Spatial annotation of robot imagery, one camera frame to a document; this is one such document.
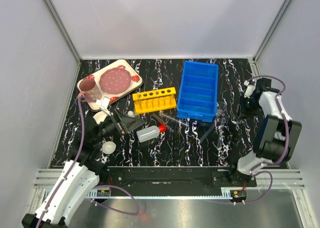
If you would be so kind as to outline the yellow test tube rack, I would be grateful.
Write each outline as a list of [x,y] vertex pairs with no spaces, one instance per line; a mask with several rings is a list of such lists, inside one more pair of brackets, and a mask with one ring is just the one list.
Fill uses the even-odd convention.
[[140,92],[140,102],[142,107],[142,109],[140,109],[137,102],[137,93],[134,93],[132,95],[134,110],[138,114],[144,114],[176,108],[177,102],[175,94],[175,87]]

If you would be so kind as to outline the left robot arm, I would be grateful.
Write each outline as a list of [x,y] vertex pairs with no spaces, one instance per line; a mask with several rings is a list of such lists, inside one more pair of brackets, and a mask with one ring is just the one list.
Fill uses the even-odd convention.
[[142,119],[118,110],[110,115],[98,112],[93,118],[83,118],[81,130],[76,133],[77,144],[71,147],[61,175],[40,207],[23,217],[23,227],[68,227],[92,189],[97,185],[112,187],[108,183],[107,165],[96,161],[99,144],[108,137],[122,137],[143,123]]

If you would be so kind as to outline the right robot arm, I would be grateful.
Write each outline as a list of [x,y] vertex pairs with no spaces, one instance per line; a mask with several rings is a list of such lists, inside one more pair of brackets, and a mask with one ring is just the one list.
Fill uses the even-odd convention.
[[291,159],[302,124],[293,120],[282,103],[282,93],[272,87],[273,76],[262,75],[245,81],[245,93],[237,108],[236,120],[252,118],[262,110],[264,121],[253,142],[252,151],[238,159],[227,173],[229,184],[249,182],[267,165],[279,165]]

